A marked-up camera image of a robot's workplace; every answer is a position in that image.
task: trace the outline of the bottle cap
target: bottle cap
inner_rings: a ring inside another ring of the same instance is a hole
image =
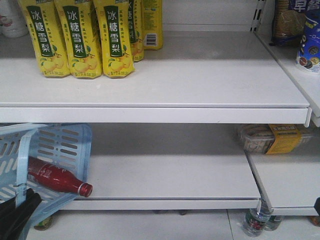
[[[93,190],[93,186],[91,184],[84,183],[80,187],[79,195],[87,198],[92,193],[92,190]]]

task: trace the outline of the snack package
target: snack package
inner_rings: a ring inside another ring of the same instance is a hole
[[[47,78],[70,75],[65,39],[53,0],[19,0],[19,4],[41,73]]]
[[[129,38],[128,0],[93,0],[100,27],[103,73],[124,78],[135,70]]]
[[[58,11],[71,74],[78,79],[102,75],[97,15],[91,0],[54,0]]]
[[[319,136],[319,131],[301,124],[242,124],[237,135],[249,153],[284,154]]]
[[[309,0],[276,0],[272,41],[278,46],[298,46],[305,25]]]
[[[142,40],[142,0],[129,0],[128,26],[133,61],[139,62],[145,56]]]
[[[305,16],[296,66],[304,72],[320,75],[320,10],[307,11]]]
[[[159,50],[163,47],[162,0],[142,0],[143,47]]]

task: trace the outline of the light blue plastic basket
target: light blue plastic basket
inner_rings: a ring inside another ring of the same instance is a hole
[[[0,199],[16,196],[17,205],[25,200],[26,189],[39,193],[42,202],[32,214],[20,240],[29,228],[43,221],[78,195],[50,190],[27,181],[28,156],[71,171],[87,181],[92,131],[87,124],[16,124],[0,127]]]

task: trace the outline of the blue can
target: blue can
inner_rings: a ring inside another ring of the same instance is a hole
[[[320,75],[320,10],[307,11],[305,17],[296,65],[305,72]]]

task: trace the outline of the red plastic bottle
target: red plastic bottle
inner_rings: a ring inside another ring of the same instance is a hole
[[[70,171],[29,156],[28,179],[52,190],[89,197],[93,186],[80,181]]]

